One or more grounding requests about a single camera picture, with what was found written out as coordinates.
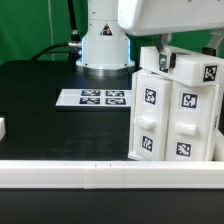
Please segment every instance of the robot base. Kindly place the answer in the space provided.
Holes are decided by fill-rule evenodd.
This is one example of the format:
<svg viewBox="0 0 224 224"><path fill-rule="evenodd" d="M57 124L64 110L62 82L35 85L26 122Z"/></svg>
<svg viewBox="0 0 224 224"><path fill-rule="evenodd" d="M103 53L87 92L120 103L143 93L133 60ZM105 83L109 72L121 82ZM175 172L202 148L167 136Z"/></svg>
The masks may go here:
<svg viewBox="0 0 224 224"><path fill-rule="evenodd" d="M83 62L78 60L76 62L76 71L83 72L89 75L95 75L95 76L119 76L119 75L125 75L129 73L135 72L135 63L130 62L128 65L124 67L117 67L117 68L94 68L85 65Z"/></svg>

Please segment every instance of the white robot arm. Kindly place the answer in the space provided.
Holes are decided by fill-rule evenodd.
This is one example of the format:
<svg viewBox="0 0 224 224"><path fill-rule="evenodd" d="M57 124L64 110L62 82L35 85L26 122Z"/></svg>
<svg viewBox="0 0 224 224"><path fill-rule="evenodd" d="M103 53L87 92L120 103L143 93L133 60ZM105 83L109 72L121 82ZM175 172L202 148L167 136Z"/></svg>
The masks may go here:
<svg viewBox="0 0 224 224"><path fill-rule="evenodd" d="M143 36L224 27L220 0L119 0L118 22Z"/></svg>

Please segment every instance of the white box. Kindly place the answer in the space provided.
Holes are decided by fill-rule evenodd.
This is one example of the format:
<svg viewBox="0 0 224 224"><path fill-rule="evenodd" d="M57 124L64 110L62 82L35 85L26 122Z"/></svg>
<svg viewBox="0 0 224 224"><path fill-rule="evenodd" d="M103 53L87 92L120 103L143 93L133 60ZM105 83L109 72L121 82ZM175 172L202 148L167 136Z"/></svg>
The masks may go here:
<svg viewBox="0 0 224 224"><path fill-rule="evenodd" d="M171 82L146 70L138 71L135 77L135 111L131 115L130 134L133 149L129 158L133 158L134 151L140 160L164 160Z"/></svg>
<svg viewBox="0 0 224 224"><path fill-rule="evenodd" d="M173 82L166 160L211 160L220 115L220 85L187 87Z"/></svg>
<svg viewBox="0 0 224 224"><path fill-rule="evenodd" d="M177 47L169 47L176 54L176 66L168 72L159 68L156 47L142 47L140 67L188 86L207 86L224 81L224 60Z"/></svg>

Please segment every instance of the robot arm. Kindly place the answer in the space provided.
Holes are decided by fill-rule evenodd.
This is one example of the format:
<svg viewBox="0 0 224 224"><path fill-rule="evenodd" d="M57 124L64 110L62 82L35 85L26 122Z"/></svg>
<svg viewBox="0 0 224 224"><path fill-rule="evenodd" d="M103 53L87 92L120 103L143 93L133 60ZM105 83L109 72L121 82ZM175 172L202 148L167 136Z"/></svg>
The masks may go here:
<svg viewBox="0 0 224 224"><path fill-rule="evenodd" d="M175 32L217 29L224 27L224 5L211 0L120 0L118 22L130 35L160 34L157 50L162 69L175 67L175 55L168 42ZM213 32L213 38L203 53L217 55L223 43L224 30Z"/></svg>

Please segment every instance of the white panel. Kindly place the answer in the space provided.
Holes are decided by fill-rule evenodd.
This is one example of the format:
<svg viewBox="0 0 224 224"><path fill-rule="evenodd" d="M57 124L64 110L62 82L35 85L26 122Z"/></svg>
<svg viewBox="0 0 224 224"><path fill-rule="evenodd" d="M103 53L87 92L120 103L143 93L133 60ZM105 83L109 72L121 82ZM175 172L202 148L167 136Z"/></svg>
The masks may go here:
<svg viewBox="0 0 224 224"><path fill-rule="evenodd" d="M122 162L95 162L85 166L84 188L122 188Z"/></svg>
<svg viewBox="0 0 224 224"><path fill-rule="evenodd" d="M209 134L213 115L213 103L219 86L187 87L173 82L170 120L167 141L167 160L205 160L209 141L215 140ZM195 134L183 132L176 127L195 126Z"/></svg>
<svg viewBox="0 0 224 224"><path fill-rule="evenodd" d="M146 160L164 160L171 82L137 72L133 150Z"/></svg>
<svg viewBox="0 0 224 224"><path fill-rule="evenodd" d="M223 189L224 163L1 161L0 188Z"/></svg>
<svg viewBox="0 0 224 224"><path fill-rule="evenodd" d="M83 188L83 163L1 161L0 188Z"/></svg>
<svg viewBox="0 0 224 224"><path fill-rule="evenodd" d="M224 27L218 0L119 0L118 22L126 33L152 35Z"/></svg>
<svg viewBox="0 0 224 224"><path fill-rule="evenodd" d="M5 120L0 118L0 141L5 136Z"/></svg>
<svg viewBox="0 0 224 224"><path fill-rule="evenodd" d="M56 106L130 107L131 90L63 89Z"/></svg>
<svg viewBox="0 0 224 224"><path fill-rule="evenodd" d="M181 48L170 47L176 54L176 66L168 73L159 69L159 53L155 47L141 48L140 66L168 79L188 86L207 86L224 81L224 60Z"/></svg>
<svg viewBox="0 0 224 224"><path fill-rule="evenodd" d="M126 162L123 188L224 188L222 162Z"/></svg>

